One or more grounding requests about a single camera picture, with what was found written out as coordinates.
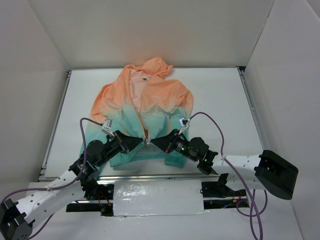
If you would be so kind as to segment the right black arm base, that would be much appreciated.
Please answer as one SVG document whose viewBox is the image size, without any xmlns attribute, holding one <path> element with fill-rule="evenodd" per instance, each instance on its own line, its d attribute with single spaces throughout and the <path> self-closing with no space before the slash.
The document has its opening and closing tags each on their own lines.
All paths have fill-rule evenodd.
<svg viewBox="0 0 320 240">
<path fill-rule="evenodd" d="M 246 190 L 237 191 L 227 187 L 228 174 L 222 174 L 217 181 L 203 181 L 200 193 L 203 196 L 205 210 L 248 208 Z"/>
</svg>

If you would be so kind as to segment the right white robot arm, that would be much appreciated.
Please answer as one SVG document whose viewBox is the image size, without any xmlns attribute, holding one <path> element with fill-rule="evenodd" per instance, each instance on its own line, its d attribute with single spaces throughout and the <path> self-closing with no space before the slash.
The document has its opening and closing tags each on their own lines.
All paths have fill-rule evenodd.
<svg viewBox="0 0 320 240">
<path fill-rule="evenodd" d="M 298 177 L 296 166 L 271 150 L 258 155 L 227 155 L 210 150 L 201 137 L 187 140 L 178 129 L 154 138 L 151 143 L 166 154 L 177 153 L 195 162 L 205 175 L 219 175 L 218 192 L 223 196 L 248 188 L 266 190 L 273 196 L 291 200 Z"/>
</svg>

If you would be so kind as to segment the orange and teal hooded jacket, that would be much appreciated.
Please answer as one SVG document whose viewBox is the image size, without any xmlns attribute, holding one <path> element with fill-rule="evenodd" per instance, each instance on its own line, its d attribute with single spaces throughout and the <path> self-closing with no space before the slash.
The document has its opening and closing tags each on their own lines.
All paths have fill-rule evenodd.
<svg viewBox="0 0 320 240">
<path fill-rule="evenodd" d="M 166 154 L 151 141 L 181 128 L 180 119 L 188 119 L 193 110 L 193 95 L 177 79 L 167 79 L 172 66 L 160 57 L 143 65 L 126 65 L 117 79 L 99 91 L 89 114 L 92 122 L 85 129 L 87 143 L 105 142 L 100 124 L 112 121 L 111 130 L 143 139 L 134 150 L 118 153 L 109 163 L 117 167 L 127 163 L 163 159 L 167 166 L 183 168 L 187 159 L 175 151 Z"/>
</svg>

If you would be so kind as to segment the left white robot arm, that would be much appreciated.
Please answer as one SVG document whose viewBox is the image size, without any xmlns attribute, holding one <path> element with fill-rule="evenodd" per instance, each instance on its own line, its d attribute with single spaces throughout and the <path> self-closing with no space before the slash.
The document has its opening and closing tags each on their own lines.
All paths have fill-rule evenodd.
<svg viewBox="0 0 320 240">
<path fill-rule="evenodd" d="M 118 130 L 105 143 L 93 140 L 56 180 L 17 201 L 4 200 L 0 205 L 0 232 L 4 239 L 27 240 L 34 228 L 63 207 L 77 200 L 95 198 L 100 167 L 119 153 L 131 152 L 142 142 L 142 138 Z"/>
</svg>

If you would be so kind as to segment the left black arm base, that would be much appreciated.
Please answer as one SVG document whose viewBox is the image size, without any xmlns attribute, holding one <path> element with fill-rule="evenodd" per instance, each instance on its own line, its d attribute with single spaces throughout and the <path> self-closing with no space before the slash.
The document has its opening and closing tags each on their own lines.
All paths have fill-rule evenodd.
<svg viewBox="0 0 320 240">
<path fill-rule="evenodd" d="M 84 183 L 82 190 L 85 192 L 85 199 L 91 202 L 97 201 L 94 205 L 98 207 L 102 216 L 112 217 L 114 215 L 114 188 L 114 184 L 99 184 L 95 179 L 91 179 Z"/>
</svg>

